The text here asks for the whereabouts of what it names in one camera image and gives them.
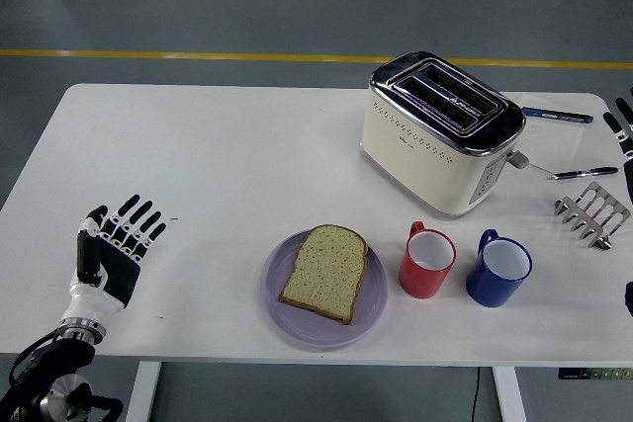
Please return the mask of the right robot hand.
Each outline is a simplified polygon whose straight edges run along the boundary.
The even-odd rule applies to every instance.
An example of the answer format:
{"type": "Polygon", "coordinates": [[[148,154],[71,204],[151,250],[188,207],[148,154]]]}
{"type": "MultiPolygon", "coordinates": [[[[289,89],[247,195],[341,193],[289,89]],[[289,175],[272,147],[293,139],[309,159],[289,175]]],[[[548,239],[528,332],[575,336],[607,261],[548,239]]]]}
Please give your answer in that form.
{"type": "Polygon", "coordinates": [[[623,126],[620,121],[611,113],[605,112],[602,117],[615,134],[618,144],[625,156],[624,174],[628,179],[632,178],[632,103],[622,97],[615,100],[615,107],[626,121],[623,126]]]}

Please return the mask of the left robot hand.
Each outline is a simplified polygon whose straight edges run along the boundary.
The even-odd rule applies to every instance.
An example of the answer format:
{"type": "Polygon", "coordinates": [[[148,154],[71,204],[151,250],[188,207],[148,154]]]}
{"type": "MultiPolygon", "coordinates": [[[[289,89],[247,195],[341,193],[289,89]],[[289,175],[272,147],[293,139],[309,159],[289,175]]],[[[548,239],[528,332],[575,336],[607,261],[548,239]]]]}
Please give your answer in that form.
{"type": "Polygon", "coordinates": [[[100,206],[88,213],[77,232],[77,259],[63,323],[85,322],[105,328],[130,303],[141,261],[166,229],[153,202],[138,195],[115,211],[100,206]]]}

